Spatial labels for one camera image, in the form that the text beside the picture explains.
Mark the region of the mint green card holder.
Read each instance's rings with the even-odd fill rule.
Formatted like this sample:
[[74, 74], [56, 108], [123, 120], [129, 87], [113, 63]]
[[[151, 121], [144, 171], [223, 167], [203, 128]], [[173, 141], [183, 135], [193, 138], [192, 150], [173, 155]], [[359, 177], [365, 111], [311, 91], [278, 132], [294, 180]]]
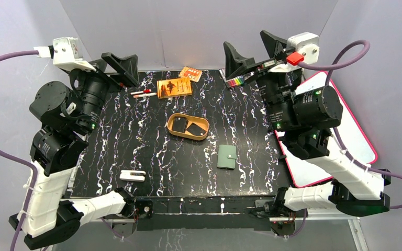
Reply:
[[233, 145], [219, 145], [217, 168], [234, 170], [237, 160], [237, 148]]

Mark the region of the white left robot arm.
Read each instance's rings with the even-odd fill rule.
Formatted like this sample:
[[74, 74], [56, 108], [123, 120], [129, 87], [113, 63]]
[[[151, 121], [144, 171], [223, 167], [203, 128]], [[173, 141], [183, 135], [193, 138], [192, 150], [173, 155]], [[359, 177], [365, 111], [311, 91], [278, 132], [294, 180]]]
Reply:
[[68, 70], [70, 86], [59, 81], [44, 84], [29, 107], [41, 122], [30, 149], [35, 170], [28, 180], [29, 202], [9, 222], [25, 233], [30, 250], [64, 242], [92, 220], [111, 214], [128, 218], [137, 212], [136, 199], [124, 188], [90, 199], [64, 198], [79, 156], [88, 147], [85, 137], [95, 130], [108, 93], [139, 84], [137, 55], [119, 58], [106, 52], [90, 66], [89, 71]]

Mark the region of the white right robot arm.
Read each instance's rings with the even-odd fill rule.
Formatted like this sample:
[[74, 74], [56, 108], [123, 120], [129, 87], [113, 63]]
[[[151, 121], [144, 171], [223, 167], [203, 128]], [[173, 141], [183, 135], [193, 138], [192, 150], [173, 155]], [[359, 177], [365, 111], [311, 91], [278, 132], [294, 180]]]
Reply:
[[251, 73], [259, 87], [266, 115], [288, 158], [316, 165], [333, 178], [331, 182], [303, 188], [279, 188], [275, 200], [257, 207], [261, 216], [288, 216], [309, 209], [337, 209], [351, 216], [388, 212], [390, 198], [384, 187], [390, 176], [384, 170], [362, 169], [340, 143], [337, 127], [343, 119], [338, 92], [324, 85], [298, 92], [303, 69], [312, 69], [319, 58], [319, 37], [304, 32], [282, 39], [265, 30], [260, 33], [269, 58], [256, 62], [224, 42], [225, 77]]

